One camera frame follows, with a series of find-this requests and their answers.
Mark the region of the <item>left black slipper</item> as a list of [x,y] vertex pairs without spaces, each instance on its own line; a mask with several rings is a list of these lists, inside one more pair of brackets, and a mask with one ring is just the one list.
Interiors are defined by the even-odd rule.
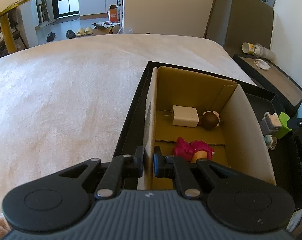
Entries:
[[56,34],[53,32],[48,33],[48,36],[46,37],[47,42],[52,42],[56,37]]

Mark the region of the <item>stacked paper cups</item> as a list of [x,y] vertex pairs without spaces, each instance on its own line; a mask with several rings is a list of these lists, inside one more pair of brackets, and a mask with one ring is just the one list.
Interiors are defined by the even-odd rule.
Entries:
[[274,60],[276,58],[275,54],[271,50],[265,48],[264,46],[258,43],[252,44],[252,43],[244,42],[242,44],[242,51],[245,54],[254,55],[255,57],[258,58],[264,58],[269,60]]

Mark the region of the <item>left yellow slipper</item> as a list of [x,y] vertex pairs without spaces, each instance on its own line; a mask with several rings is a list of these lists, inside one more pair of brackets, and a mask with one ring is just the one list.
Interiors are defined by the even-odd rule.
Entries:
[[80,37],[80,36],[84,36],[85,35],[85,30],[83,28],[79,28],[76,32],[76,36]]

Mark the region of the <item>yellow slipper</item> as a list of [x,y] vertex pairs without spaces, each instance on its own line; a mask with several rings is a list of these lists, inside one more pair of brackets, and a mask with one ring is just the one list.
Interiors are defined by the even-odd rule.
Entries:
[[91,27],[87,27],[84,32],[85,35],[92,35],[93,29]]
[[84,36],[85,35],[85,30],[83,28],[79,28],[76,32],[76,36],[80,37],[80,36]]

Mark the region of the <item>white standing fan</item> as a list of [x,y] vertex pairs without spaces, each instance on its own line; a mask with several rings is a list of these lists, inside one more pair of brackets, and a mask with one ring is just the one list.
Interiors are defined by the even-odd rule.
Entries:
[[36,0],[36,5],[40,28],[46,27],[56,21],[50,17],[46,0]]

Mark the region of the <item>orange cardboard box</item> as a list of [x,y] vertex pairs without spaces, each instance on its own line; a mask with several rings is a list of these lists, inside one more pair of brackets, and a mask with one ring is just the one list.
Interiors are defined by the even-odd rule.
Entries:
[[108,20],[112,23],[118,23],[118,8],[116,4],[110,5],[108,8]]

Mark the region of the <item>grey white cat figurine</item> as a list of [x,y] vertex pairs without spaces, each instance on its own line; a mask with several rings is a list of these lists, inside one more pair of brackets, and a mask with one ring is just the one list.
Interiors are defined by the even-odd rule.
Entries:
[[260,128],[262,134],[265,135],[273,135],[275,134],[280,128],[282,128],[282,124],[277,113],[270,114],[266,112],[263,115],[262,120],[260,121]]

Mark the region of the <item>large black tray box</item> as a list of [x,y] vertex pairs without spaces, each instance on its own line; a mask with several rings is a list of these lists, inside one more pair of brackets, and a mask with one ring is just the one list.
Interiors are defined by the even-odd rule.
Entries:
[[[159,68],[160,66],[190,70],[196,73],[235,81],[241,85],[244,90],[257,120],[262,118],[263,112],[273,110],[279,114],[284,110],[275,93],[244,81],[209,73],[203,70],[149,61],[138,83],[137,90],[117,142],[114,156],[134,153],[136,147],[142,145],[146,95],[149,89],[152,71],[154,68]],[[275,150],[269,151],[276,183],[291,194],[296,211],[302,209],[302,171],[297,141],[298,139],[294,137],[293,133],[289,132],[277,142]]]

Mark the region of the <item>flat open cardboard box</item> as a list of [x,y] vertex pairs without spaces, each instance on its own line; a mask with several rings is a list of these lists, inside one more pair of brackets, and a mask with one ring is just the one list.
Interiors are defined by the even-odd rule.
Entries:
[[92,23],[93,36],[105,35],[105,34],[117,34],[120,30],[120,24],[110,21],[103,21],[99,23]]

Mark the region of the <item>brown haired doll figurine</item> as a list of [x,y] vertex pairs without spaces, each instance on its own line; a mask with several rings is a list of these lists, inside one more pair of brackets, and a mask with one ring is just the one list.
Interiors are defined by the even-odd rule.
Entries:
[[206,111],[201,118],[201,127],[213,130],[220,125],[220,114],[216,111]]

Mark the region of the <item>right yellow slipper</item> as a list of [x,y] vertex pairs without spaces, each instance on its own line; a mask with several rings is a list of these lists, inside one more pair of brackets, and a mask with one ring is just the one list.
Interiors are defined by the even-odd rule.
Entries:
[[91,27],[87,27],[84,32],[85,35],[92,35],[93,29]]

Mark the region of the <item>white face mask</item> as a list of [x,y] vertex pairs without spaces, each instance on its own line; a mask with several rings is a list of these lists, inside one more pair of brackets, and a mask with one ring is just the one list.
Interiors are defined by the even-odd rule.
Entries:
[[267,62],[263,61],[262,59],[255,59],[254,66],[258,69],[262,69],[265,71],[267,71],[271,68],[270,65]]

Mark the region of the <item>brown cardboard box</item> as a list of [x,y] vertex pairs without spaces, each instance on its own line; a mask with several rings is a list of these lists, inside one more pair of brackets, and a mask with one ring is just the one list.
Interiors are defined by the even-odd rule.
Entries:
[[[141,190],[169,190],[172,181],[154,175],[154,147],[170,155],[178,138],[203,141],[214,148],[213,161],[275,184],[275,175],[259,122],[242,87],[235,81],[189,70],[154,68],[146,97]],[[222,124],[208,131],[202,127],[174,126],[174,106],[219,113]]]

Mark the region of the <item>green hexagonal box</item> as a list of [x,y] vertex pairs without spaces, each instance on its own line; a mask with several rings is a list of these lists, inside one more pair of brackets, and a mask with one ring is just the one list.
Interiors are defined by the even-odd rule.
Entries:
[[279,120],[281,123],[281,128],[274,135],[276,139],[283,138],[288,132],[291,131],[291,129],[287,126],[287,122],[290,120],[290,117],[286,113],[281,112],[279,115]]

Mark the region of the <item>magenta pink plush toy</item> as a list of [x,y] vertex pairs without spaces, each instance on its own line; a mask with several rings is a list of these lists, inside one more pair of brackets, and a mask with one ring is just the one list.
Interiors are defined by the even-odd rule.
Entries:
[[172,149],[172,155],[181,157],[187,162],[196,163],[198,159],[211,160],[214,155],[214,149],[204,141],[187,142],[182,137],[178,137]]

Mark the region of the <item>cream plush blanket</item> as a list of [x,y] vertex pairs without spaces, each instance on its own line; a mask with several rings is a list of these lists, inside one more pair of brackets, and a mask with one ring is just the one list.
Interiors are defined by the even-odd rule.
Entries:
[[216,42],[118,34],[54,41],[0,58],[0,239],[3,197],[28,181],[98,157],[111,160],[148,62],[251,83]]

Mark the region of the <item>white power adapter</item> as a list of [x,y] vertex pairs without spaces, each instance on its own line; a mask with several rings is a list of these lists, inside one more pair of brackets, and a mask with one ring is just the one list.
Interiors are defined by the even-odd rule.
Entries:
[[173,126],[197,127],[199,115],[196,108],[173,105],[171,111],[165,111],[165,117],[170,117]]

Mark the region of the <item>small blue white figurine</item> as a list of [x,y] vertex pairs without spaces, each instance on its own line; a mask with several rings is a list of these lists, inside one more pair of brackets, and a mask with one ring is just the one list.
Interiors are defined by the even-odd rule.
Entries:
[[265,140],[267,149],[270,149],[271,151],[275,150],[275,147],[278,142],[276,137],[273,137],[272,135],[267,134],[264,136],[264,140]]

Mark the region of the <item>right black slipper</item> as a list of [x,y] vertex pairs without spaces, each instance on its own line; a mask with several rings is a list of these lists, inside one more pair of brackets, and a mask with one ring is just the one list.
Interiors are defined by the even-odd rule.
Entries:
[[72,30],[67,30],[65,33],[66,38],[73,39],[76,38],[76,33]]

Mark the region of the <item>large leaning cardboard sheet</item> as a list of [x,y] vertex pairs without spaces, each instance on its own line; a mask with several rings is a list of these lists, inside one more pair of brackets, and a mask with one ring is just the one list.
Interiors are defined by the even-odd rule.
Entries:
[[260,0],[232,0],[224,49],[230,56],[242,54],[244,42],[271,46],[274,10]]

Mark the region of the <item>black side tray with cardboard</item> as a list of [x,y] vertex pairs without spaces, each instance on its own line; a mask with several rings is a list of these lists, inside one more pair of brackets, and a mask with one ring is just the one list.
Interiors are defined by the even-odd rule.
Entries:
[[250,78],[268,91],[277,94],[285,112],[293,117],[302,103],[302,88],[282,69],[267,59],[269,69],[255,66],[256,58],[250,55],[233,55],[233,60]]

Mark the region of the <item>black slipper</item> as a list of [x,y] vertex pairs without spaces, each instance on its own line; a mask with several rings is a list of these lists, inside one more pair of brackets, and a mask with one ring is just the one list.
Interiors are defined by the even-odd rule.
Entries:
[[46,37],[47,42],[52,42],[56,37],[56,34],[53,32],[48,33],[48,36]]
[[72,30],[67,30],[65,33],[66,38],[73,39],[76,38],[76,33]]

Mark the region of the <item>yellow table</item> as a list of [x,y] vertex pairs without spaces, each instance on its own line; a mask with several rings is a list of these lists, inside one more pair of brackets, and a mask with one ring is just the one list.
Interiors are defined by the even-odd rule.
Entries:
[[9,54],[17,52],[17,48],[13,39],[13,35],[11,32],[11,25],[8,18],[8,13],[16,9],[17,7],[21,6],[22,4],[32,1],[32,0],[20,0],[5,8],[3,11],[0,12],[0,30],[3,35],[3,39],[5,42],[6,49]]

